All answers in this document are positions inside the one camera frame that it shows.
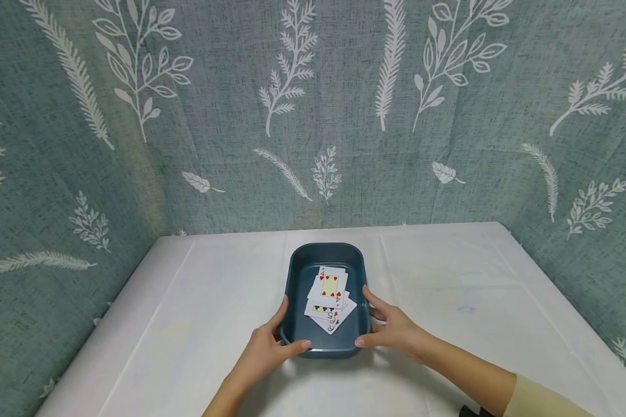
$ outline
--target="beige sleeve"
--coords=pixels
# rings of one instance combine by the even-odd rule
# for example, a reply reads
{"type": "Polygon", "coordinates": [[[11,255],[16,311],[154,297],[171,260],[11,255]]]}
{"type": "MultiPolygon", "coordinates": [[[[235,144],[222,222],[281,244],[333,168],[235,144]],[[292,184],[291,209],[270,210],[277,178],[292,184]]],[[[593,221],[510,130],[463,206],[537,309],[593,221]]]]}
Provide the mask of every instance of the beige sleeve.
{"type": "Polygon", "coordinates": [[[593,417],[570,400],[518,374],[503,417],[593,417]]]}

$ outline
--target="dark teal tray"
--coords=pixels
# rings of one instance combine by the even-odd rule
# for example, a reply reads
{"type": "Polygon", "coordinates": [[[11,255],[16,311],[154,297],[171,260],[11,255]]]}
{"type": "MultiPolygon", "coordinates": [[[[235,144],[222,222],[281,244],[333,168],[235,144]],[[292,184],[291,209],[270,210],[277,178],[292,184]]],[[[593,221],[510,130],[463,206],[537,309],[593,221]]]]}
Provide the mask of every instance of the dark teal tray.
{"type": "Polygon", "coordinates": [[[301,354],[308,359],[346,359],[357,355],[359,349],[354,341],[371,329],[369,303],[362,294],[366,284],[366,271],[362,252],[348,243],[309,243],[294,251],[290,258],[290,272],[287,273],[287,294],[290,304],[281,325],[281,337],[285,343],[309,339],[312,347],[301,354]],[[336,329],[327,334],[310,317],[304,315],[308,301],[308,291],[322,266],[345,268],[348,282],[345,290],[357,307],[336,329]]]}

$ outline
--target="playing card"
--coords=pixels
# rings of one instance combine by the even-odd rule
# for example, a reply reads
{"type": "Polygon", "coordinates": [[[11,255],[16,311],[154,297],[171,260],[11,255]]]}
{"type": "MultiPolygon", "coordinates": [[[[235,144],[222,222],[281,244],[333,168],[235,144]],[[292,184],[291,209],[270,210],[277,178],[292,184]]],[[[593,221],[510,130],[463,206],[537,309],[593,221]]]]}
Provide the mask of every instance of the playing card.
{"type": "Polygon", "coordinates": [[[318,317],[311,317],[327,334],[334,334],[336,329],[348,318],[352,311],[357,307],[357,303],[352,301],[350,297],[345,299],[345,308],[335,314],[332,319],[319,319],[318,317]]]}
{"type": "Polygon", "coordinates": [[[308,292],[315,306],[342,308],[348,274],[343,268],[321,266],[308,292]]]}
{"type": "MultiPolygon", "coordinates": [[[[351,295],[351,293],[345,291],[344,299],[348,299],[349,295],[351,295]]],[[[316,306],[313,304],[313,301],[309,299],[304,309],[304,315],[309,317],[318,317],[319,319],[331,319],[334,317],[334,313],[338,313],[341,310],[342,309],[340,308],[334,307],[316,306]]]]}

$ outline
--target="white tablecloth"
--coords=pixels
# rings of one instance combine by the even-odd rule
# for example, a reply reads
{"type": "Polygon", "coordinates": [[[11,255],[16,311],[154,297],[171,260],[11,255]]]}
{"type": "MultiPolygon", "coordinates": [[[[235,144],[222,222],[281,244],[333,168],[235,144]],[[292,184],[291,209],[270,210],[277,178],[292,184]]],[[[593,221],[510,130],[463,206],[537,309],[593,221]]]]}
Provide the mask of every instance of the white tablecloth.
{"type": "MultiPolygon", "coordinates": [[[[626,417],[626,370],[498,223],[161,237],[37,414],[198,417],[278,307],[292,252],[347,242],[375,294],[484,359],[597,417],[626,417]]],[[[244,416],[457,416],[476,406],[440,375],[385,350],[294,359],[244,416]]]]}

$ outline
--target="finger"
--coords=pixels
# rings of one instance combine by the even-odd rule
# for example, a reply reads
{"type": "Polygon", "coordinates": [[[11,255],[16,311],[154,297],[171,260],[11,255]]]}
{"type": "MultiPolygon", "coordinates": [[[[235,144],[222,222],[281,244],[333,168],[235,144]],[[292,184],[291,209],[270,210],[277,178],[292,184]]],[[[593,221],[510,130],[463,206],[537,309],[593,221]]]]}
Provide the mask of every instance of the finger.
{"type": "Polygon", "coordinates": [[[387,310],[391,307],[389,304],[373,295],[367,286],[362,287],[362,293],[364,293],[364,296],[371,304],[373,304],[380,312],[384,313],[385,317],[387,317],[387,310]]]}
{"type": "Polygon", "coordinates": [[[378,332],[371,334],[364,334],[357,338],[355,341],[355,346],[358,348],[375,348],[376,346],[387,346],[386,342],[388,342],[387,338],[388,332],[378,332]]]}
{"type": "Polygon", "coordinates": [[[385,326],[381,324],[371,324],[371,333],[382,332],[385,329],[385,326]]]}
{"type": "Polygon", "coordinates": [[[385,314],[378,310],[375,307],[371,307],[371,316],[376,319],[376,320],[380,320],[380,321],[387,321],[387,316],[385,316],[385,314]]]}
{"type": "Polygon", "coordinates": [[[286,346],[282,346],[279,348],[281,351],[283,361],[289,359],[290,357],[294,357],[297,355],[301,355],[305,351],[308,351],[311,347],[311,341],[295,341],[286,346]]]}
{"type": "Polygon", "coordinates": [[[283,301],[281,302],[281,307],[278,308],[278,311],[275,312],[275,315],[266,322],[265,326],[270,330],[270,332],[274,332],[281,322],[283,321],[283,317],[285,317],[285,313],[287,312],[287,295],[283,295],[283,301]]]}

